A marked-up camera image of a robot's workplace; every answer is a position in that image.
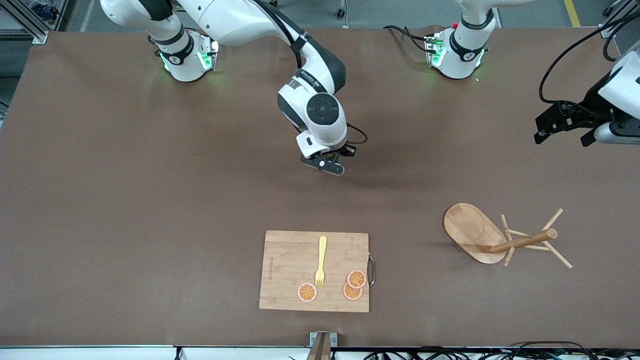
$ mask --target circular joint cap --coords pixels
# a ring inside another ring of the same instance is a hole
[[[331,125],[340,115],[338,101],[329,94],[315,94],[307,103],[307,115],[318,125]]]

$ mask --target orange slice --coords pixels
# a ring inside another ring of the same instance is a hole
[[[312,302],[316,296],[318,296],[318,290],[311,282],[305,282],[298,288],[298,298],[304,302]]]
[[[347,274],[347,284],[354,289],[362,289],[367,284],[367,275],[360,270]]]
[[[342,294],[349,300],[358,300],[362,296],[363,292],[364,291],[362,291],[362,289],[354,289],[350,287],[348,283],[342,287]]]

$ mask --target cutting board handle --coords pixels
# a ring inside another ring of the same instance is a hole
[[[369,291],[371,291],[373,283],[376,282],[376,262],[371,253],[369,253],[369,262],[367,263],[367,280],[369,281]]]

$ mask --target yellow floor line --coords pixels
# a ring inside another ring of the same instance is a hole
[[[564,0],[564,6],[566,12],[569,13],[569,19],[571,20],[571,26],[578,28],[580,26],[580,20],[578,20],[578,14],[575,12],[575,6],[572,0]]]

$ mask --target table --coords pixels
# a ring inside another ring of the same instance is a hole
[[[0,131],[0,344],[479,346],[573,340],[638,347],[637,147],[535,145],[538,81],[591,31],[497,29],[472,77],[445,79],[388,30],[313,29],[348,67],[338,97],[369,135],[334,177],[303,166],[276,92],[285,44],[226,48],[178,83],[142,33],[51,33]],[[552,73],[579,100],[611,68],[601,39]],[[31,94],[48,94],[34,101]],[[553,255],[472,261],[442,229],[469,202],[536,231]],[[366,314],[259,310],[268,229],[370,234]]]

